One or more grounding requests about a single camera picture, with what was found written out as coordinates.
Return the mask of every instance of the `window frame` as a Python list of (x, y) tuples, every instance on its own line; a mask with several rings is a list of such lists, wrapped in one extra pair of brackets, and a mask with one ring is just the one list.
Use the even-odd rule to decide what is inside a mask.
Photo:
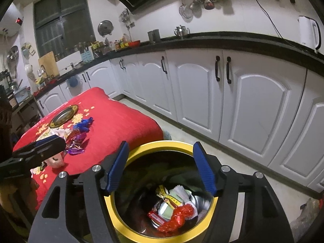
[(95, 33), (94, 33), (94, 30), (93, 30), (93, 26), (92, 26), (92, 22), (91, 22), (91, 17), (90, 17), (90, 12), (89, 12), (89, 6), (88, 6), (88, 0), (84, 0), (85, 3), (83, 5), (78, 5), (77, 7), (74, 7), (74, 8), (71, 8), (71, 9), (68, 9), (67, 12), (65, 13), (62, 13), (62, 8), (61, 8), (61, 0), (57, 0), (57, 3), (58, 3), (58, 7), (59, 7), (59, 15), (57, 16), (53, 16), (49, 19), (45, 21), (40, 21), (39, 23), (35, 23), (35, 19), (36, 19), (36, 12), (35, 12), (35, 5), (39, 2), (42, 2), (43, 0), (39, 0), (37, 2), (34, 2), (33, 4), (33, 24), (34, 24), (34, 36), (35, 36), (35, 41), (36, 41), (36, 48), (37, 48), (37, 51), (38, 51), (38, 54), (39, 54), (39, 57), (42, 57), (44, 55), (41, 55), (40, 52), (42, 52), (43, 50), (39, 50), (39, 46), (38, 46), (38, 41), (37, 41), (37, 35), (36, 35), (36, 30), (43, 27), (43, 26), (46, 26), (48, 25), (50, 22), (53, 22), (55, 20), (58, 20), (59, 21), (59, 24), (60, 24), (60, 31), (61, 31), (61, 38), (62, 38), (62, 43), (63, 43), (63, 47), (64, 48), (67, 48), (67, 42), (66, 42), (66, 36), (65, 36), (65, 30), (64, 30), (64, 23), (63, 23), (63, 17), (66, 16), (66, 15), (69, 15), (69, 14), (72, 14), (76, 11), (80, 11), (80, 10), (85, 10), (85, 13), (86, 13), (86, 21), (87, 21), (87, 24), (89, 25), (90, 29), (90, 35), (93, 35), (95, 36)]

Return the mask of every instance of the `water heater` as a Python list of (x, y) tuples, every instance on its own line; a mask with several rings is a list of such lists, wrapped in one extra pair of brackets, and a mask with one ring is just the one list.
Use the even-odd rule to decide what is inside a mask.
[(0, 34), (7, 36), (16, 34), (22, 25), (22, 19), (22, 14), (19, 12), (17, 6), (11, 3), (0, 22)]

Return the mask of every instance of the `trash can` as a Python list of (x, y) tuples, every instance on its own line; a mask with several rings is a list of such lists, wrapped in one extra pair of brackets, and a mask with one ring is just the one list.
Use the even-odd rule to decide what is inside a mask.
[[(119, 188), (105, 197), (111, 221), (124, 242), (201, 242), (208, 228), (217, 198), (205, 190), (192, 157), (193, 146), (177, 141), (158, 141), (130, 152)], [(198, 216), (186, 220), (174, 232), (159, 232), (148, 212), (156, 202), (155, 189), (183, 186), (197, 207)]]

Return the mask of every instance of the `red tablecloth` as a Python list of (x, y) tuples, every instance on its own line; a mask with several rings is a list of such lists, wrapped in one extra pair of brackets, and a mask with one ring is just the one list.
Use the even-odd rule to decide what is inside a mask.
[(49, 124), (56, 114), (73, 104), (79, 106), (78, 112), (71, 121), (64, 124), (64, 129), (71, 129), (73, 124), (83, 118), (93, 117), (94, 119), (83, 142), (85, 152), (75, 156), (67, 154), (63, 167), (54, 169), (47, 166), (42, 172), (34, 170), (33, 178), (39, 184), (36, 191), (38, 207), (61, 171), (67, 171), (70, 175), (82, 173), (100, 163), (106, 155), (116, 151), (122, 141), (127, 141), (132, 150), (144, 143), (163, 140), (162, 130), (155, 120), (118, 101), (109, 99), (102, 89), (91, 88), (64, 103), (29, 129), (18, 141), (14, 150), (35, 141), (48, 128), (46, 124)]

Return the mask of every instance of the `power cord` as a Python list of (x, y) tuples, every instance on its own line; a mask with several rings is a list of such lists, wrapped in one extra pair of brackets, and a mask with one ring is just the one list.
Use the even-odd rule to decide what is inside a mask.
[(297, 49), (299, 49), (299, 50), (302, 50), (301, 48), (299, 48), (299, 47), (297, 47), (297, 46), (291, 44), (288, 40), (286, 40), (286, 39), (284, 39), (284, 38), (282, 37), (282, 35), (280, 34), (279, 30), (276, 28), (275, 24), (273, 23), (273, 21), (272, 21), (270, 15), (268, 14), (268, 12), (265, 11), (265, 9), (261, 6), (261, 4), (259, 3), (258, 0), (256, 0), (256, 1), (257, 1), (258, 5), (261, 7), (261, 9), (262, 9), (262, 10), (265, 12), (265, 14), (268, 16), (268, 18), (269, 18), (269, 20), (271, 21), (271, 23), (272, 23), (274, 29), (277, 31), (277, 33), (280, 35), (280, 37), (281, 37), (281, 38), (282, 38), (282, 39), (283, 39), (287, 44), (291, 45), (292, 47), (295, 47), (295, 48), (297, 48)]

